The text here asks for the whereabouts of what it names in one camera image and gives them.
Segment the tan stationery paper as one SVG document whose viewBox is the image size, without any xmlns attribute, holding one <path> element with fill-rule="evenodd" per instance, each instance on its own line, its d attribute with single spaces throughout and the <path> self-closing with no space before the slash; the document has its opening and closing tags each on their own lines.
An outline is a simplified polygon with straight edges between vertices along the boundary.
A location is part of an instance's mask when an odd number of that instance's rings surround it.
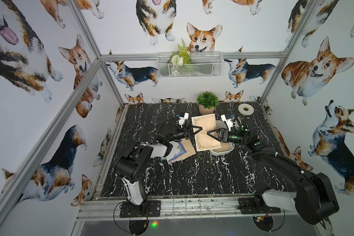
<svg viewBox="0 0 354 236">
<path fill-rule="evenodd" d="M 207 132 L 216 129 L 216 119 L 215 114 L 209 114 L 204 116 L 192 117 L 192 125 L 199 126 L 202 128 L 195 135 L 195 144 L 197 151 L 206 151 L 211 149 L 216 149 L 221 147 L 221 143 L 210 137 Z"/>
<path fill-rule="evenodd" d="M 186 150 L 186 153 L 184 153 L 182 156 L 180 156 L 177 161 L 182 161 L 187 159 L 188 157 L 193 156 L 196 151 L 195 151 L 195 147 L 193 146 L 191 140 L 187 140 L 187 139 L 183 139 L 182 140 L 182 145 Z"/>
</svg>

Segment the blue bordered floral paper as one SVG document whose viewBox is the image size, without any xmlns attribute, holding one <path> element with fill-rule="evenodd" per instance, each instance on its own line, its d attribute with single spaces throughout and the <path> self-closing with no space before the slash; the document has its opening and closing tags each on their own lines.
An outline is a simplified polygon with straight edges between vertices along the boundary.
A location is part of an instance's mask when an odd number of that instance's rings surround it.
<svg viewBox="0 0 354 236">
<path fill-rule="evenodd" d="M 172 150 L 167 155 L 166 159 L 169 164 L 177 162 L 185 158 L 188 154 L 184 146 L 184 142 L 172 142 Z"/>
</svg>

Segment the white storage box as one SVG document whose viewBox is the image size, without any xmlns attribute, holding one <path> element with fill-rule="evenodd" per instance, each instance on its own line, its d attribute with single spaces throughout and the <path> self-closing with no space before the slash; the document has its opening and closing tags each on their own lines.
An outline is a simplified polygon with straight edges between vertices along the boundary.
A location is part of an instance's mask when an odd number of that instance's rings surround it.
<svg viewBox="0 0 354 236">
<path fill-rule="evenodd" d="M 227 129 L 226 124 L 223 121 L 216 121 L 216 128 L 225 128 Z M 216 148 L 216 149 L 211 149 L 209 152 L 213 156 L 221 156 L 221 155 L 226 155 L 230 153 L 232 150 L 234 150 L 234 144 L 233 143 L 223 143 L 221 142 L 221 147 Z"/>
</svg>

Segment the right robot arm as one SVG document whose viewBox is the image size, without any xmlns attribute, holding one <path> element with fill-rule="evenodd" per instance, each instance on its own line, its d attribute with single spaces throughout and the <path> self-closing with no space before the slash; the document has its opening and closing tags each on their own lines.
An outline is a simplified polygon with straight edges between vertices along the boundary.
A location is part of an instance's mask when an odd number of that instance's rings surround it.
<svg viewBox="0 0 354 236">
<path fill-rule="evenodd" d="M 225 128 L 207 131 L 219 142 L 239 144 L 252 158 L 276 171 L 293 189 L 281 191 L 264 188 L 248 200 L 240 200 L 240 209 L 250 207 L 255 212 L 269 213 L 278 208 L 297 213 L 305 222 L 315 225 L 339 211 L 339 204 L 329 178 L 323 173 L 304 170 L 290 158 L 270 151 L 258 137 L 256 128 L 238 115 L 227 119 L 222 116 Z"/>
</svg>

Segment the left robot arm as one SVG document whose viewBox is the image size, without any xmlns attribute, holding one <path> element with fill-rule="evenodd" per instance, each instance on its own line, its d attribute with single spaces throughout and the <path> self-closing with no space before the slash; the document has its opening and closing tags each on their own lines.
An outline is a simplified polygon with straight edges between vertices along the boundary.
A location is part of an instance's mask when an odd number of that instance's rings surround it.
<svg viewBox="0 0 354 236">
<path fill-rule="evenodd" d="M 144 174 L 149 160 L 154 157 L 167 157 L 172 151 L 172 142 L 189 140 L 202 130 L 202 127 L 188 124 L 179 125 L 177 128 L 163 124 L 157 131 L 155 143 L 131 141 L 130 145 L 119 151 L 114 170 L 124 183 L 130 206 L 140 208 L 147 201 Z"/>
</svg>

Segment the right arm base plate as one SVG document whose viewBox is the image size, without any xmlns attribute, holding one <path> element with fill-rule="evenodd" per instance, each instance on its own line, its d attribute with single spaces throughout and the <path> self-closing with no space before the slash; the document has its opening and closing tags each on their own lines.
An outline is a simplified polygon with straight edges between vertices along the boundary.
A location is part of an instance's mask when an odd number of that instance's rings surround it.
<svg viewBox="0 0 354 236">
<path fill-rule="evenodd" d="M 241 197 L 238 202 L 242 214 L 281 213 L 280 208 L 267 206 L 259 196 Z"/>
</svg>

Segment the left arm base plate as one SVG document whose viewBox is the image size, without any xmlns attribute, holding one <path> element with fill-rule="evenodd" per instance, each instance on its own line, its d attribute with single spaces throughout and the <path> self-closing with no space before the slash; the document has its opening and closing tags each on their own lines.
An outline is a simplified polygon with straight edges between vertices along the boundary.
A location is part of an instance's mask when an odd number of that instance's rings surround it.
<svg viewBox="0 0 354 236">
<path fill-rule="evenodd" d="M 127 200 L 120 209 L 120 218 L 159 217 L 161 201 L 145 200 L 140 205 L 135 205 Z"/>
</svg>

